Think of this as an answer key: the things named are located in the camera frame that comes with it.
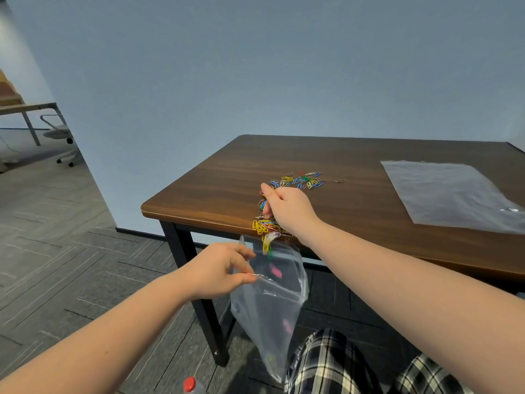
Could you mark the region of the person's right hand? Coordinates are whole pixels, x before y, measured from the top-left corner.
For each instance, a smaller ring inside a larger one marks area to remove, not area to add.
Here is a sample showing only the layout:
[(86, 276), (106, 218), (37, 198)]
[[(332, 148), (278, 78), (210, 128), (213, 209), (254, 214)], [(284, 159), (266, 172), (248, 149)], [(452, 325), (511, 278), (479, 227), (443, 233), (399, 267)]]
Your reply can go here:
[(260, 189), (267, 200), (275, 202), (272, 209), (277, 222), (301, 244), (310, 245), (322, 226), (322, 220), (318, 218), (305, 193), (293, 187), (274, 190), (266, 183), (262, 183)]

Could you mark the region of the person's left hand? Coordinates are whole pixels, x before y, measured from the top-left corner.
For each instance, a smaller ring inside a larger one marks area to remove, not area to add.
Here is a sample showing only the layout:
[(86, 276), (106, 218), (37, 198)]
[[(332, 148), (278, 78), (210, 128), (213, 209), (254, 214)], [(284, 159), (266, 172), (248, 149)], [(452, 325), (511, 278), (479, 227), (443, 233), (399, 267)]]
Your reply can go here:
[(235, 243), (209, 245), (176, 271), (176, 297), (181, 303), (220, 297), (257, 280), (251, 259), (244, 259), (227, 244)]

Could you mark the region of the pile of colourful paper clips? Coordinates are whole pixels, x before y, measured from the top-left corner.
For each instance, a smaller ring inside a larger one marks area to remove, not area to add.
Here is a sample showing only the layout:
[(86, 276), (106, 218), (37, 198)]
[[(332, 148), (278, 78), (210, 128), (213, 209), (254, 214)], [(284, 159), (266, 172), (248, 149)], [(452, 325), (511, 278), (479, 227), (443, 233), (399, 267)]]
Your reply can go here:
[[(311, 190), (322, 186), (325, 182), (325, 179), (320, 178), (320, 175), (321, 172), (302, 173), (301, 171), (292, 171), (280, 178), (270, 179), (268, 185), (274, 190), (280, 187), (295, 187), (301, 191)], [(266, 195), (262, 190), (259, 191), (259, 194), (261, 200), (258, 203), (258, 208), (261, 214), (254, 218), (252, 230), (256, 231), (261, 238), (263, 254), (270, 256), (273, 242), (277, 239), (283, 239), (286, 244), (289, 244), (294, 236), (284, 229), (274, 216), (268, 218), (265, 216), (263, 211), (267, 204)]]

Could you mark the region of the clear zip plastic bag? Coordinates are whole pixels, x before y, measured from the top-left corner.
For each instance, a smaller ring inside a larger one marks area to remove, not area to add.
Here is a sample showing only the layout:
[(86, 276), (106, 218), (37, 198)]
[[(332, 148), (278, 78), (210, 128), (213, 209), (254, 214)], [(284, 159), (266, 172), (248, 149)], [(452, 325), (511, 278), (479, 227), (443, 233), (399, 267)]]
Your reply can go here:
[[(292, 335), (309, 297), (303, 260), (295, 248), (281, 241), (272, 243), (270, 256), (262, 253), (261, 239), (242, 236), (239, 243), (256, 255), (249, 263), (257, 280), (231, 292), (231, 312), (257, 347), (270, 376), (283, 383)], [(282, 272), (282, 279), (273, 276), (271, 265)]]

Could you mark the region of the person's right forearm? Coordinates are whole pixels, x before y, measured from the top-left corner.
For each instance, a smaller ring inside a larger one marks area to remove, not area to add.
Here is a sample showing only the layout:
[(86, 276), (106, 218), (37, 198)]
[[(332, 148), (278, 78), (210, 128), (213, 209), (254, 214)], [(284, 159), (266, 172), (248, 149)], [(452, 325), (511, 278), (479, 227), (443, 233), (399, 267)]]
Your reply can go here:
[(476, 394), (525, 394), (525, 300), (319, 219), (290, 230), (378, 315)]

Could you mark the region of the person's left forearm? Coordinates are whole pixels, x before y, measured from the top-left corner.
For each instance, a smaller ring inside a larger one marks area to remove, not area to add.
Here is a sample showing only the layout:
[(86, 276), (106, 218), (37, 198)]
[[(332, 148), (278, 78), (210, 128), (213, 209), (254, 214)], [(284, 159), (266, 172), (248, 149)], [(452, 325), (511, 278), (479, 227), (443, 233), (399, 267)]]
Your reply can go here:
[(158, 278), (0, 381), (0, 394), (113, 394), (185, 303), (195, 276)]

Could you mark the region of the brown wooden table black legs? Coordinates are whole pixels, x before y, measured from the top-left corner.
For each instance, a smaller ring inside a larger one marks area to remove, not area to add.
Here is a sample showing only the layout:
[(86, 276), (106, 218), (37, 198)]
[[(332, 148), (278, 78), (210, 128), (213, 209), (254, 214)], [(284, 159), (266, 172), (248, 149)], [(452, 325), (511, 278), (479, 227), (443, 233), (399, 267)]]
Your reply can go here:
[(513, 295), (525, 291), (525, 235), (415, 225), (381, 165), (386, 160), (467, 164), (525, 206), (525, 153), (507, 143), (245, 134), (148, 199), (141, 212), (160, 222), (182, 267), (196, 256), (192, 233), (256, 235), (261, 182), (321, 172), (323, 185), (306, 194), (331, 225)]

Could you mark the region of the black white plaid trousers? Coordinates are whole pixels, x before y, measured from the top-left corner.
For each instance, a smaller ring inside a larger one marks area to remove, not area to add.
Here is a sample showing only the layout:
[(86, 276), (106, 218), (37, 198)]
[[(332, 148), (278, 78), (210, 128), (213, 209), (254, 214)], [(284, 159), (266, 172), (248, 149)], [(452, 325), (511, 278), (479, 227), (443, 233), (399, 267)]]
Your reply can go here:
[(384, 393), (363, 353), (344, 334), (322, 329), (297, 348), (285, 394), (475, 394), (424, 354), (415, 357)]

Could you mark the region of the large flat clear plastic bag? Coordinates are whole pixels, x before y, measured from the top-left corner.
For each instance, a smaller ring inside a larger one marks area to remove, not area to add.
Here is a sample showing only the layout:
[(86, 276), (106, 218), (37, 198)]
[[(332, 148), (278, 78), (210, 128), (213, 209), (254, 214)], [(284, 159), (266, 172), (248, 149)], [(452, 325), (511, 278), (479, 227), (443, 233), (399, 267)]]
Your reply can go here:
[(414, 224), (525, 235), (525, 208), (470, 165), (381, 164)]

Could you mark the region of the grey office chair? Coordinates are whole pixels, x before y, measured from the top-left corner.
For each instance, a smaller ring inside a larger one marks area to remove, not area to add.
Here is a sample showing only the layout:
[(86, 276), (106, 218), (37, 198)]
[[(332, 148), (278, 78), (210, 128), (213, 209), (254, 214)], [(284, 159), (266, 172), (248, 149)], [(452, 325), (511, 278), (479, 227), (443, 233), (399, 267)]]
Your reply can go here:
[[(52, 124), (47, 118), (48, 117), (58, 117), (61, 121), (61, 125)], [(56, 160), (57, 164), (67, 163), (69, 167), (74, 167), (82, 162), (83, 157), (81, 151), (78, 148), (78, 145), (66, 124), (66, 121), (63, 115), (58, 112), (54, 114), (42, 114), (39, 116), (45, 124), (50, 126), (50, 129), (44, 132), (43, 136), (45, 138), (50, 138), (54, 140), (66, 140), (67, 144), (72, 145), (73, 148), (66, 153), (63, 153), (60, 158)]]

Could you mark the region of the brown cardboard boxes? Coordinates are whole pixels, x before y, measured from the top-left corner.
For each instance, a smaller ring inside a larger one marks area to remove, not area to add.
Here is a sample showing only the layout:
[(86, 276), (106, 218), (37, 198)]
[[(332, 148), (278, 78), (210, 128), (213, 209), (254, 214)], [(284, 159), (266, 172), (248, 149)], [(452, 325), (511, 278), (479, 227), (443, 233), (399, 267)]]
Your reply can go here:
[(23, 104), (22, 96), (0, 69), (0, 107)]

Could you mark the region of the light wooden desk grey frame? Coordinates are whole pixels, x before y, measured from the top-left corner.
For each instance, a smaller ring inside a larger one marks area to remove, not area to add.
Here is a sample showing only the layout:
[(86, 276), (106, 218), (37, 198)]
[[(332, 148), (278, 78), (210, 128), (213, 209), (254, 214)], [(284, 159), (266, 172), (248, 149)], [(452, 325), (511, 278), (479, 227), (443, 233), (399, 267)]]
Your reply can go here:
[(20, 105), (7, 105), (7, 106), (0, 106), (0, 117), (12, 115), (12, 114), (20, 114), (22, 118), (24, 119), (24, 122), (27, 126), (27, 128), (30, 131), (30, 134), (36, 144), (36, 146), (41, 146), (40, 140), (37, 137), (36, 130), (28, 116), (29, 112), (36, 112), (36, 111), (42, 111), (42, 110), (54, 110), (54, 112), (58, 115), (61, 115), (61, 111), (58, 108), (56, 102), (48, 102), (48, 103), (34, 103), (34, 104), (20, 104)]

